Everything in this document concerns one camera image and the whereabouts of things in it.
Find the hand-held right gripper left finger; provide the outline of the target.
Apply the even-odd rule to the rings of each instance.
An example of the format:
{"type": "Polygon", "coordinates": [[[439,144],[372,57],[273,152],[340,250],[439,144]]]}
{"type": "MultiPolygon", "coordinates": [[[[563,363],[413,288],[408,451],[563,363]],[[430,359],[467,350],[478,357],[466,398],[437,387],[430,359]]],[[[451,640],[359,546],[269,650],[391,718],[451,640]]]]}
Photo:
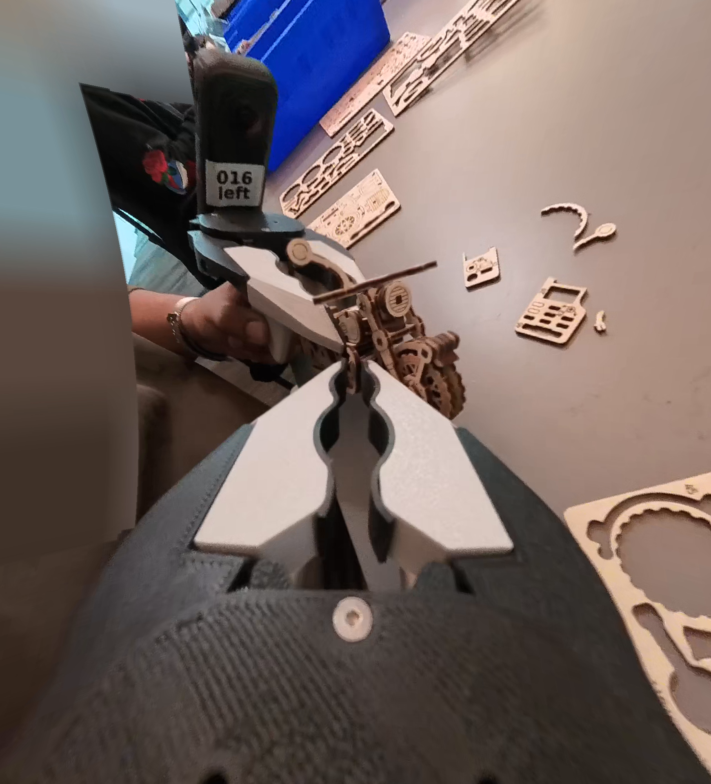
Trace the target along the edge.
{"type": "Polygon", "coordinates": [[[254,421],[195,534],[197,550],[271,561],[297,585],[317,563],[322,586],[351,586],[330,456],[346,389],[344,362],[335,362],[254,421]]]}

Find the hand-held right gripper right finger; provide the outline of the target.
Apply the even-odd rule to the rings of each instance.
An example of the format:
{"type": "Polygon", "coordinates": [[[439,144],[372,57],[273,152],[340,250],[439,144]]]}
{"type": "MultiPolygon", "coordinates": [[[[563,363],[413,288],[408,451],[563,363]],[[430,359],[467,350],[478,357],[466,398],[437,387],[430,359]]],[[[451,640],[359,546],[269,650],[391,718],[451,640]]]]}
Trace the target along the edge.
{"type": "Polygon", "coordinates": [[[514,544],[451,421],[374,361],[361,371],[370,477],[368,530],[403,589],[429,564],[501,557],[514,544]]]}

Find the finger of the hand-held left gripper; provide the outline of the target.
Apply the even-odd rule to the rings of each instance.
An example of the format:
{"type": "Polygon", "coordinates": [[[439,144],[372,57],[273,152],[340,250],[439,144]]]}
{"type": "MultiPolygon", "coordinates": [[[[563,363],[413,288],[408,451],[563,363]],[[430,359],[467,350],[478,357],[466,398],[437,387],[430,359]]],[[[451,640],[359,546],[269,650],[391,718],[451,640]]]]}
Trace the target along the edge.
{"type": "Polygon", "coordinates": [[[263,269],[276,268],[300,280],[304,289],[341,289],[363,282],[363,272],[351,253],[314,231],[305,231],[279,249],[240,245],[224,252],[248,278],[267,281],[269,274],[263,269]]]}
{"type": "Polygon", "coordinates": [[[337,328],[322,305],[315,305],[311,296],[291,281],[291,290],[285,290],[263,281],[247,282],[247,299],[269,324],[269,351],[271,354],[292,354],[296,337],[304,338],[316,346],[335,354],[342,354],[344,342],[337,328]]]}

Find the wooden motorcycle model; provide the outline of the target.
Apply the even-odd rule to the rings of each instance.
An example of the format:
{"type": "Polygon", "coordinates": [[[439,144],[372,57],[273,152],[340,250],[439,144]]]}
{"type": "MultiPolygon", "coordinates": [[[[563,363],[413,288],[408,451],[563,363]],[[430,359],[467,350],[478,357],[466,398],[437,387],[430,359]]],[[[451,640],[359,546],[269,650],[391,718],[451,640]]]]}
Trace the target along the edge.
{"type": "Polygon", "coordinates": [[[436,261],[358,281],[333,259],[325,243],[294,238],[286,247],[291,276],[311,282],[313,304],[334,328],[340,345],[300,336],[298,353],[314,372],[344,359],[347,391],[360,391],[361,367],[374,361],[444,417],[455,419],[466,402],[456,367],[458,334],[431,336],[413,306],[407,279],[437,267],[436,261]]]}

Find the person's left forearm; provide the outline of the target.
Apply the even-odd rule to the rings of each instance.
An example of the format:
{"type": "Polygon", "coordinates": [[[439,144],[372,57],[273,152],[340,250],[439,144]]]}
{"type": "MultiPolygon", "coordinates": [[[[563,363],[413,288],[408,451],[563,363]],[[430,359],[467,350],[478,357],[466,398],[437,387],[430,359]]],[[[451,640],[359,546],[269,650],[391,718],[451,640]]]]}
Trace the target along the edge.
{"type": "Polygon", "coordinates": [[[127,288],[127,296],[132,331],[156,346],[177,353],[181,347],[167,318],[182,298],[135,287],[127,288]]]}

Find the grey desk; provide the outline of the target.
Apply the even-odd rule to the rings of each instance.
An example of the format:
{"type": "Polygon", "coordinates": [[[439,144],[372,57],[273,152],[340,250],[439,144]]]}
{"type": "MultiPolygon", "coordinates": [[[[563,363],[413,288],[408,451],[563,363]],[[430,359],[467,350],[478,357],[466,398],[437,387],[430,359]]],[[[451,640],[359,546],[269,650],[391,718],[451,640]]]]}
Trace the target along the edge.
{"type": "MultiPolygon", "coordinates": [[[[356,254],[369,271],[439,260],[413,289],[461,336],[459,424],[556,511],[711,473],[711,2],[520,2],[395,119],[376,163],[402,210],[356,254]],[[540,215],[567,201],[588,212],[582,238],[615,236],[574,254],[577,216],[540,215]],[[492,246],[500,278],[466,289],[462,254],[492,246]],[[588,290],[562,347],[515,333],[547,278],[588,290]]],[[[626,688],[622,617],[567,525],[551,528],[587,583],[584,652],[626,688]]],[[[587,729],[637,736],[577,781],[711,782],[641,666],[638,686],[659,718],[572,688],[596,710],[587,729]]]]}

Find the person's left hand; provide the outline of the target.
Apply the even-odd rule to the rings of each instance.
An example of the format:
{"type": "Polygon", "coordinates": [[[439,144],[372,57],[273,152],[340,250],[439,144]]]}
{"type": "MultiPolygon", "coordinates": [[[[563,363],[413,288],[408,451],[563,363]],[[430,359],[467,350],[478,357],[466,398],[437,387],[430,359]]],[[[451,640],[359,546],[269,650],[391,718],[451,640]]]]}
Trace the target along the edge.
{"type": "Polygon", "coordinates": [[[230,283],[186,303],[181,326],[194,347],[206,355],[274,364],[268,322],[230,283]]]}

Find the blue plastic bin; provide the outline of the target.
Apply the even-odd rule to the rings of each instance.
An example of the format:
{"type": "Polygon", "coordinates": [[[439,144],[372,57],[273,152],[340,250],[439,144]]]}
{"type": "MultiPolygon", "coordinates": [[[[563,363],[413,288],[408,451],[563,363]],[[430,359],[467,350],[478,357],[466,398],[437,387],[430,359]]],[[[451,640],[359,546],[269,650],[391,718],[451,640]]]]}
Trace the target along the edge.
{"type": "Polygon", "coordinates": [[[276,171],[390,43],[380,1],[244,1],[224,40],[272,73],[279,103],[269,171],[276,171]]]}

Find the pale wooden puzzle sheet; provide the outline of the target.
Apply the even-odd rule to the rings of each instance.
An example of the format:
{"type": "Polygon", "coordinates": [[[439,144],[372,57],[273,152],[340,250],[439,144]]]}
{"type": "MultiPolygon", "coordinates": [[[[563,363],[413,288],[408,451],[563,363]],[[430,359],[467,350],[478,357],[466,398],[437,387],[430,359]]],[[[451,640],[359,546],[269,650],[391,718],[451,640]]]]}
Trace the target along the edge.
{"type": "Polygon", "coordinates": [[[427,45],[429,35],[406,32],[381,54],[320,120],[320,127],[334,138],[427,45]]]}

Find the small cut-out wooden puzzle sheet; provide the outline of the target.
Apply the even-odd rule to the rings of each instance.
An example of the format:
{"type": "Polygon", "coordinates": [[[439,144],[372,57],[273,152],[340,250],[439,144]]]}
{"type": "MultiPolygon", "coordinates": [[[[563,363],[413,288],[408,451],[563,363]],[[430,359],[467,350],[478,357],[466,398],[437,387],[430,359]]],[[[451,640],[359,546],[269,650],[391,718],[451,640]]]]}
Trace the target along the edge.
{"type": "Polygon", "coordinates": [[[394,125],[389,120],[370,109],[282,192],[282,214],[299,218],[393,131],[394,125]]]}

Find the wooden sheet with round cutouts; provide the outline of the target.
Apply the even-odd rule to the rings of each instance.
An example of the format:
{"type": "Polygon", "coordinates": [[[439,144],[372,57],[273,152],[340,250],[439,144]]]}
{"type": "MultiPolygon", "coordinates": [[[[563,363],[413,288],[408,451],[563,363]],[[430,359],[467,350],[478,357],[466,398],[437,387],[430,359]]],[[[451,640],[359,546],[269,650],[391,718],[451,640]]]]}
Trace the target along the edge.
{"type": "Polygon", "coordinates": [[[711,473],[570,507],[564,519],[711,774],[711,473]]]}

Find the slotted wooden puzzle offcut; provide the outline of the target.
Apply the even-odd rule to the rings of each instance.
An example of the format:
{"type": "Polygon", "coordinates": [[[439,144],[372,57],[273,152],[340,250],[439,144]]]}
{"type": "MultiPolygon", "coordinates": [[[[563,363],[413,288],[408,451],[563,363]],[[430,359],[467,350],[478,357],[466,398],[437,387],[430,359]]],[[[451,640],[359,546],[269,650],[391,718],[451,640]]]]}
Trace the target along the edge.
{"type": "Polygon", "coordinates": [[[515,325],[519,336],[565,346],[584,324],[586,287],[547,278],[515,325]]]}

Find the notched wooden puzzle offcut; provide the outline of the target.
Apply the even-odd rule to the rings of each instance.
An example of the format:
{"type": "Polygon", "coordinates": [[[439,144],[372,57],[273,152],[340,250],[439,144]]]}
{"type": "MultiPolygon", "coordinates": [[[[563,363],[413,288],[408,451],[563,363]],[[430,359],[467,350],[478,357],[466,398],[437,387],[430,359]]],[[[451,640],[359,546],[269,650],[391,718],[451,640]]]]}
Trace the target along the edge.
{"type": "Polygon", "coordinates": [[[486,252],[469,257],[462,254],[462,271],[465,288],[477,289],[500,278],[500,262],[496,246],[486,252]]]}

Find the curved toothed wooden piece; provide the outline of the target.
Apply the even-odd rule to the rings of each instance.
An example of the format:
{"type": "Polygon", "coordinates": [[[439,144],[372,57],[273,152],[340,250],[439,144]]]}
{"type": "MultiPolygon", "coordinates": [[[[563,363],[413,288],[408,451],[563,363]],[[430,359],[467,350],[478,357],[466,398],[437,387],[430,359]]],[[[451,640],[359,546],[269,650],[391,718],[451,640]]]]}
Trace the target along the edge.
{"type": "Polygon", "coordinates": [[[582,235],[587,228],[589,221],[588,212],[582,205],[567,201],[545,206],[541,209],[540,215],[547,216],[555,212],[569,212],[577,216],[579,222],[573,235],[573,253],[576,254],[578,249],[578,242],[582,238],[582,235]]]}

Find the round-headed wooden piece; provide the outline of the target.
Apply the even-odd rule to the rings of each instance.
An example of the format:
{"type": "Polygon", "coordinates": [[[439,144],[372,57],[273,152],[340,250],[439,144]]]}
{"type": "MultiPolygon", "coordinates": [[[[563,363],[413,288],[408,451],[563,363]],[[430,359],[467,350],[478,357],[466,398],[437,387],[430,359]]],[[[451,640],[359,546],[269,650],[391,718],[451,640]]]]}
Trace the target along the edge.
{"type": "Polygon", "coordinates": [[[586,237],[577,240],[573,246],[573,251],[578,252],[593,243],[610,240],[615,236],[616,231],[617,227],[615,223],[603,223],[586,237]]]}

